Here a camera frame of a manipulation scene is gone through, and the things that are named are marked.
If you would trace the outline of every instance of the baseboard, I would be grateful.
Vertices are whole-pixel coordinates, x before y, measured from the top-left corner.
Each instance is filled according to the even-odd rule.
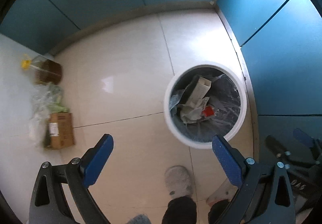
[[[246,84],[246,89],[247,89],[247,94],[248,94],[248,100],[249,100],[249,106],[251,109],[251,115],[252,115],[252,126],[253,126],[253,157],[256,161],[259,160],[259,151],[260,151],[260,143],[259,143],[259,131],[258,131],[258,119],[257,119],[257,109],[256,109],[256,102],[255,102],[255,96],[254,96],[254,91],[253,91],[253,86],[252,86],[252,82],[251,79],[249,77],[249,73],[248,73],[248,69],[242,54],[242,51],[240,49],[240,46],[237,42],[237,39],[229,25],[229,23],[227,22],[223,12],[220,10],[220,8],[218,7],[218,5],[215,6],[215,10],[219,16],[219,18],[221,19],[228,35],[229,38],[231,40],[231,43],[235,49],[235,52],[237,54],[239,63],[240,63],[240,67],[241,67],[241,71],[243,72],[244,78],[245,78],[245,84]]]
[[[74,42],[77,42],[82,38],[87,37],[113,24],[124,22],[133,18],[150,15],[150,14],[156,14],[156,13],[165,12],[165,11],[178,11],[178,10],[190,10],[190,9],[215,9],[215,6],[210,2],[190,2],[190,1],[142,6],[131,11],[125,11],[125,12],[113,15],[85,29],[75,32],[74,34],[68,36],[63,41],[58,43],[54,48],[52,48],[49,51],[49,54],[51,54],[52,56],[55,56],[58,53],[60,53],[62,50],[64,50],[65,48],[73,44]]]

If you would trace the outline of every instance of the silver bolt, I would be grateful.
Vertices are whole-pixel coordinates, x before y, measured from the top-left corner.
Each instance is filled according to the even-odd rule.
[[[78,164],[80,161],[81,161],[80,158],[73,158],[71,160],[71,164]]]
[[[42,168],[47,168],[49,166],[49,162],[48,161],[46,161],[46,162],[44,162],[42,165],[41,165],[41,167]]]
[[[284,164],[283,164],[282,162],[280,162],[280,161],[277,163],[277,166],[278,166],[279,168],[284,168]]]
[[[246,162],[249,164],[249,165],[253,165],[255,163],[254,159],[253,158],[247,158],[246,159]]]

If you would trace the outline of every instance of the white wall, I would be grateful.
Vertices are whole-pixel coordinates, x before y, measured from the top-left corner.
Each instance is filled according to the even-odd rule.
[[[0,190],[23,223],[41,164],[62,164],[59,151],[36,148],[29,139],[33,84],[20,68],[24,53],[37,55],[0,34]]]

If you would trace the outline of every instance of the plastic bag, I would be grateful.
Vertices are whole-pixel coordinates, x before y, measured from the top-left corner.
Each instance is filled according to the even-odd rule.
[[[202,116],[196,123],[184,123],[180,118],[180,109],[185,103],[185,91],[200,76],[195,75],[185,89],[173,93],[169,109],[174,124],[183,135],[193,141],[211,142],[215,135],[225,136],[237,122],[240,112],[240,96],[237,87],[226,74],[217,77],[202,76],[212,82],[206,97],[209,97],[207,105],[212,107],[215,114],[209,117]]]
[[[61,105],[62,88],[52,83],[35,85],[31,98],[33,116],[29,121],[29,137],[36,146],[42,146],[48,129],[51,113],[69,112]]]

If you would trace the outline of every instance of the brown cardboard box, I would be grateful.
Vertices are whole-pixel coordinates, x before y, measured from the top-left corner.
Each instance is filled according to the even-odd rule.
[[[52,113],[49,119],[50,146],[59,150],[74,145],[71,113]]]

